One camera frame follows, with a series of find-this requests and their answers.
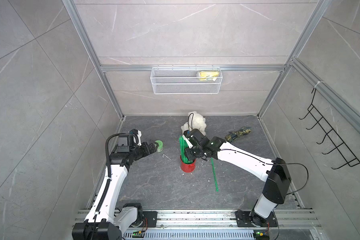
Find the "green straw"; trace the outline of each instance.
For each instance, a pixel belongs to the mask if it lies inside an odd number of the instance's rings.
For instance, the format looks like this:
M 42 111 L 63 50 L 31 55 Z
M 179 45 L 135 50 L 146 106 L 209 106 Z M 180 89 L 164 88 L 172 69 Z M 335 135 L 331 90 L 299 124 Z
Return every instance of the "green straw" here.
M 184 154 L 185 149 L 188 147 L 187 142 L 183 139 L 183 137 L 179 137 L 179 142 L 180 142 L 180 154 L 181 154 L 181 159 L 183 161 L 183 163 L 185 164 L 191 164 L 193 163 L 193 161 L 190 161 Z
M 211 163 L 212 163 L 213 177 L 215 178 L 216 192 L 218 192 L 219 188 L 217 187 L 217 180 L 216 180 L 215 166 L 213 165 L 213 158 L 211 158 Z

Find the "black wire rack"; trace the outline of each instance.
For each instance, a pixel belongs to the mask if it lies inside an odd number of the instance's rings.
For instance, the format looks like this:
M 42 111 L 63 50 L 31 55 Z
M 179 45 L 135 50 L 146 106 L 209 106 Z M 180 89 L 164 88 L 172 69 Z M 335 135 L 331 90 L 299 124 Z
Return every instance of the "black wire rack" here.
M 316 94 L 316 89 L 315 89 L 315 88 L 312 90 L 311 94 L 312 94 L 312 93 L 313 93 L 312 101 L 311 101 L 311 104 L 309 105 L 309 107 L 307 108 L 308 113 L 307 113 L 303 118 L 299 118 L 299 119 L 300 119 L 300 120 L 303 120 L 303 119 L 306 118 L 308 115 L 311 115 L 311 116 L 315 119 L 316 123 L 315 123 L 311 128 L 306 128 L 306 129 L 307 129 L 307 130 L 311 130 L 311 129 L 314 128 L 316 125 L 319 125 L 319 126 L 321 127 L 321 129 L 325 132 L 325 135 L 324 135 L 324 137 L 323 137 L 323 140 L 322 140 L 321 142 L 316 142 L 316 143 L 317 143 L 317 144 L 322 144 L 322 143 L 324 142 L 325 138 L 328 137 L 328 138 L 331 140 L 332 144 L 335 146 L 331 151 L 326 152 L 326 153 L 323 153 L 323 152 L 322 152 L 322 154 L 327 155 L 327 154 L 329 154 L 329 153 L 331 153 L 332 151 L 334 151 L 334 150 L 337 149 L 337 151 L 339 151 L 339 153 L 340 153 L 340 155 L 342 156 L 342 158 L 346 161 L 346 163 L 343 164 L 343 165 L 341 165 L 340 167 L 336 167 L 336 168 L 331 167 L 331 168 L 332 168 L 332 169 L 339 169 L 339 168 L 341 168 L 341 167 L 343 167 L 343 166 L 345 166 L 345 165 L 348 165 L 348 166 L 350 166 L 350 167 L 354 167 L 354 166 L 360 164 L 360 160 L 356 157 L 356 155 L 353 153 L 353 151 L 352 151 L 352 150 L 349 148 L 349 146 L 344 142 L 344 140 L 343 140 L 343 139 L 341 138 L 341 136 L 337 133 L 337 131 L 335 131 L 335 129 L 331 126 L 331 124 L 329 124 L 329 122 L 327 121 L 327 119 L 325 119 L 325 117 L 320 113 L 320 111 L 313 105 L 313 99 L 315 98 L 315 94 Z M 319 114 L 320 117 L 319 117 L 319 118 L 316 118 L 316 117 L 312 114 L 312 110 L 315 110 L 315 111 Z M 330 126 L 330 128 L 329 128 L 330 130 L 329 130 L 329 131 L 326 131 L 326 130 L 324 129 L 324 127 L 322 126 L 322 124 L 320 123 L 320 121 L 323 122 L 323 123 L 324 123 L 324 121 L 325 121 L 325 122 Z M 337 136 L 340 141 L 334 141 L 334 140 L 331 138 L 331 136 L 329 135 L 329 133 L 331 133 L 331 132 L 334 132 L 334 133 L 336 134 L 335 136 Z M 346 149 L 348 149 L 348 150 L 350 151 L 351 156 L 352 156 L 352 157 L 351 157 L 352 160 L 348 161 L 348 160 L 346 159 L 346 157 L 344 156 L 343 152 L 341 152 L 341 149 L 339 149 L 340 146 L 343 146 L 343 147 L 345 147 Z

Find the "yellow sponge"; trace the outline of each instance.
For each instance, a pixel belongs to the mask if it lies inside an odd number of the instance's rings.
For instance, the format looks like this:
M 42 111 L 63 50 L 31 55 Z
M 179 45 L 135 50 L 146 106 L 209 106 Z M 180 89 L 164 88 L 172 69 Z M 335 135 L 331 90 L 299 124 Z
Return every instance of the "yellow sponge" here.
M 213 80 L 216 81 L 216 77 L 219 76 L 218 71 L 200 71 L 197 73 L 197 76 L 200 77 L 200 81 Z

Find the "white teddy bear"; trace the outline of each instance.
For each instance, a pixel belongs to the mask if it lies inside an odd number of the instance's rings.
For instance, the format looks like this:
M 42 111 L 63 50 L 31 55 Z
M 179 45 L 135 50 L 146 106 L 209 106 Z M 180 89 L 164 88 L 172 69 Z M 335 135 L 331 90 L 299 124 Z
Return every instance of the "white teddy bear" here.
M 205 128 L 206 128 L 205 118 L 201 114 L 198 114 L 196 111 L 189 112 L 188 116 L 189 116 L 188 122 L 186 122 L 181 127 L 182 133 L 186 130 L 189 130 L 188 128 L 188 124 L 189 124 L 189 127 L 191 128 L 190 130 L 197 128 L 205 136 Z

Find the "camouflage cloth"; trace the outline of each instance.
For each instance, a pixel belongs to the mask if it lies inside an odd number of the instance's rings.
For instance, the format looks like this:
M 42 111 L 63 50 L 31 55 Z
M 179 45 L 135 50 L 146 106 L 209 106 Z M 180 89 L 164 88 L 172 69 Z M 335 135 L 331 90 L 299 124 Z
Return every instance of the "camouflage cloth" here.
M 225 136 L 225 139 L 227 142 L 232 142 L 237 137 L 248 135 L 250 132 L 251 132 L 251 127 L 242 127 L 239 131 L 230 132 L 227 136 Z

